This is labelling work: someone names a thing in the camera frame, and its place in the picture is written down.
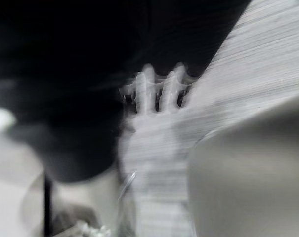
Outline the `right robot hand black cloth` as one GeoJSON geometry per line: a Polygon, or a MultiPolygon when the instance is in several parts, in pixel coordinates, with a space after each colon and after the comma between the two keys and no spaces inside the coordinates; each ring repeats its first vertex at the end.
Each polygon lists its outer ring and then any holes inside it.
{"type": "Polygon", "coordinates": [[[0,108],[56,182],[109,169],[119,88],[151,64],[202,73],[247,0],[0,0],[0,108]]]}

